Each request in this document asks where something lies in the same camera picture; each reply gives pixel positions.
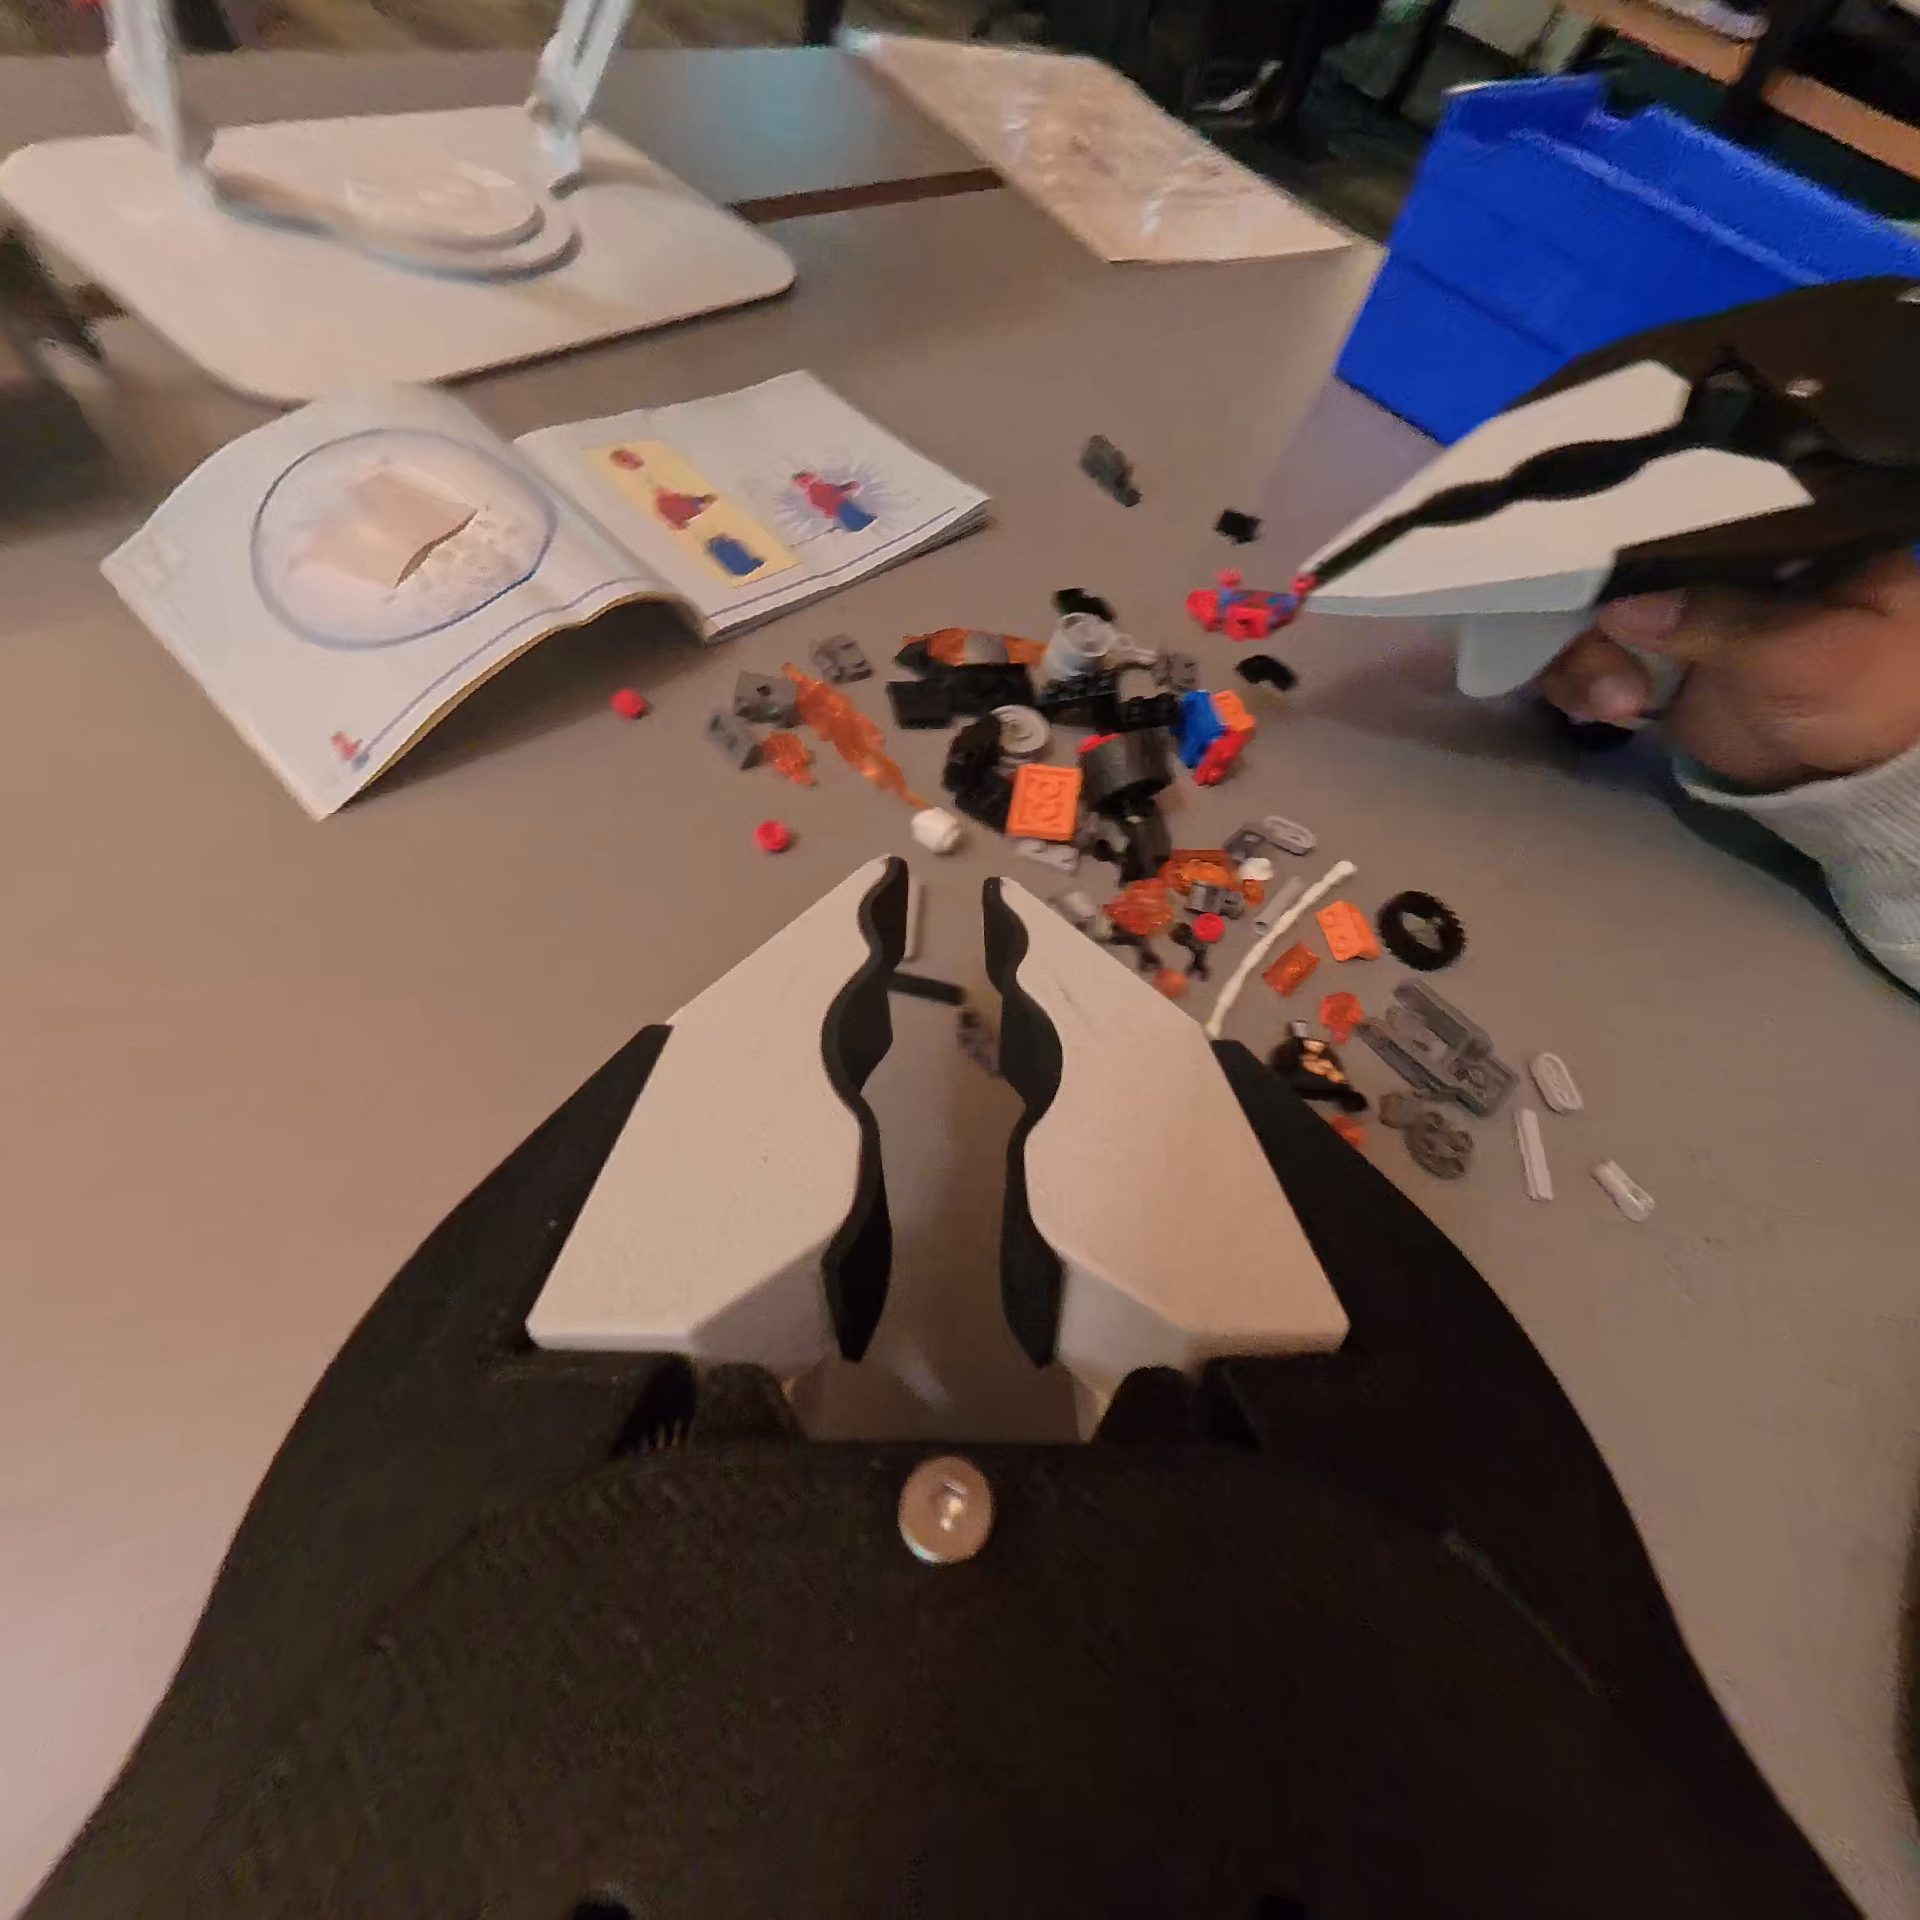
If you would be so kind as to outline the lego instruction booklet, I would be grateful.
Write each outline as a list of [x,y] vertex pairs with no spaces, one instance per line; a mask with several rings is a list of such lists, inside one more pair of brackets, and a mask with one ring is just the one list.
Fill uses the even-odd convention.
[[100,570],[324,822],[552,636],[660,604],[716,643],[989,509],[801,371],[518,439],[389,387],[221,447]]

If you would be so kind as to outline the person's right forearm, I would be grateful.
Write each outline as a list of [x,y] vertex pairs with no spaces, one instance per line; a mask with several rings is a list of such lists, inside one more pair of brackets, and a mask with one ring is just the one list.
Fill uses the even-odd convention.
[[1765,792],[1675,756],[1669,802],[1709,846],[1788,885],[1917,997],[1915,746],[1864,772]]

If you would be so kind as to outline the pile of lego pieces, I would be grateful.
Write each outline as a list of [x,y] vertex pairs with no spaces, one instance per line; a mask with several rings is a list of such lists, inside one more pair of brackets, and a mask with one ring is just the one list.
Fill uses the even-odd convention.
[[944,629],[910,636],[899,679],[884,686],[892,725],[880,725],[854,686],[872,674],[850,636],[823,636],[804,660],[747,667],[724,686],[705,738],[732,768],[772,768],[810,787],[812,752],[838,758],[911,814],[918,846],[950,852],[969,833],[1016,852],[1060,852],[1073,866],[1104,840],[1120,895],[1106,916],[1150,983],[1181,992],[1187,978],[1153,954],[1164,933],[1187,944],[1196,966],[1220,933],[1217,909],[1187,909],[1192,891],[1216,891],[1235,912],[1260,901],[1232,852],[1170,852],[1159,814],[1177,768],[1172,733],[1187,718],[1164,685],[1130,699],[1101,601],[1065,601],[1053,649],[1038,640]]

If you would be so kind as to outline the blue plastic bin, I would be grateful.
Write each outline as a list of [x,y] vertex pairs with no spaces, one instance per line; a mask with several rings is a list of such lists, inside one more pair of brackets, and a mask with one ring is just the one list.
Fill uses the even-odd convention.
[[1598,77],[1457,88],[1336,378],[1452,445],[1568,363],[1802,287],[1915,279],[1915,234]]

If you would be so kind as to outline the person's right hand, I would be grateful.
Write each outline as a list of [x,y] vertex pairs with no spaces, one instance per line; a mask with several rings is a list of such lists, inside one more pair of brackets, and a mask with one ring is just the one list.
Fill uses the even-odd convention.
[[1610,602],[1533,688],[1571,722],[1652,720],[1671,752],[1741,792],[1874,770],[1917,740],[1915,558],[1877,558],[1811,595]]

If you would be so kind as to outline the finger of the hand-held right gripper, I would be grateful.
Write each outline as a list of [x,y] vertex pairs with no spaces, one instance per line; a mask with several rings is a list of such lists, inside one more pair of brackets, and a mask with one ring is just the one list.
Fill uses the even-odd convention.
[[1644,466],[1646,445],[1684,420],[1691,394],[1691,378],[1638,359],[1506,409],[1445,445],[1398,492],[1325,542],[1297,581],[1323,590],[1410,534],[1600,492]]
[[1632,549],[1810,505],[1810,490],[1775,462],[1681,448],[1602,492],[1416,526],[1342,570],[1318,562],[1308,608],[1380,619],[1577,612],[1596,607]]

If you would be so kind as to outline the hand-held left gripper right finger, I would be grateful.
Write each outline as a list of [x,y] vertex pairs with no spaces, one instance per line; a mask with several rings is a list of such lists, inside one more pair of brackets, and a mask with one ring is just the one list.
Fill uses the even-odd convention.
[[1016,881],[981,886],[980,927],[1020,1100],[1002,1315],[1075,1431],[1137,1374],[1336,1353],[1347,1312],[1202,1027]]

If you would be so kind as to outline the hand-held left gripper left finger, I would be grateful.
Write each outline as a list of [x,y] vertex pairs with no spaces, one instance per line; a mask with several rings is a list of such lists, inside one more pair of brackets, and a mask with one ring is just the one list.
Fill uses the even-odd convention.
[[870,861],[660,1029],[528,1310],[534,1347],[776,1380],[866,1357],[893,1261],[866,1085],[905,911],[905,864]]

